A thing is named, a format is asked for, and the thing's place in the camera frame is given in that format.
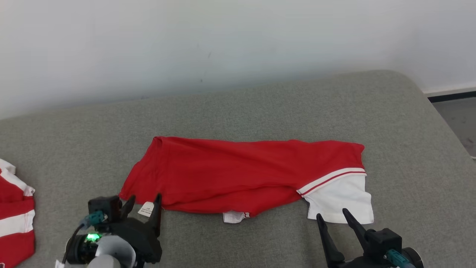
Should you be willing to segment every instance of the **red stripe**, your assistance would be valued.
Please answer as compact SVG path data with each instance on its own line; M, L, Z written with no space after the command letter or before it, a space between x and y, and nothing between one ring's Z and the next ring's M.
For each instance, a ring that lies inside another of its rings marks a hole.
M334 177L332 177L332 178L326 180L325 182L321 182L320 184L318 184L318 185L312 187L311 189L307 190L305 193L303 193L303 194L301 194L301 195L304 196L304 195L306 195L307 193L309 193L310 191L314 190L316 187L319 187L319 186L323 185L324 183L326 183L326 182L328 182L328 181L330 181L330 180L332 180L332 179L335 179L335 178L337 178L337 177L339 177L339 176L342 176L342 175L345 175L345 174L349 174L349 173L365 173L365 171L349 171L349 172L345 172L345 173L342 173L342 174L339 174L339 175L335 175Z

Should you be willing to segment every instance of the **gray floor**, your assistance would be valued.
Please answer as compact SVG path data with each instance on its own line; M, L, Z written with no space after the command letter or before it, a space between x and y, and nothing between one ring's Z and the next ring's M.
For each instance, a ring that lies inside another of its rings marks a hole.
M471 156L476 156L476 98L433 103Z

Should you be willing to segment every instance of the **black strip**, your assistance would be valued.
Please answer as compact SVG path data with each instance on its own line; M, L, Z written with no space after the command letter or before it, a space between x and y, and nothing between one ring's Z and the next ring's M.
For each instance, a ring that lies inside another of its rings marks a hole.
M428 100L431 103L439 103L439 102L466 99L466 98L473 98L473 97L476 97L476 91L456 93L456 94L450 94L450 95L442 95L442 96L435 96L435 97L428 97Z

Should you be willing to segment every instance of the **green light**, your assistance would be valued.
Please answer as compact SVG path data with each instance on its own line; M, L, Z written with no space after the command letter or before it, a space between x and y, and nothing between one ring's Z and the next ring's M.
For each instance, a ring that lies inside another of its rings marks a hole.
M86 240L89 240L91 242L96 242L99 240L99 238L101 238L101 236L98 234L88 234L88 236L86 236Z

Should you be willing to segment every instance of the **red garment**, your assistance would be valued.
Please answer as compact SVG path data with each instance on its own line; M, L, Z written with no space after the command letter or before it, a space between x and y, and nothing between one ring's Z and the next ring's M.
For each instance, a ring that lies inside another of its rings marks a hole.
M35 252L35 189L15 176L15 167L0 159L0 264L14 267Z
M142 204L153 201L160 192L165 209L235 211L254 217L306 198L339 178L365 176L363 150L361 144L339 141L229 142L155 137L132 168L119 196L128 199L134 194Z

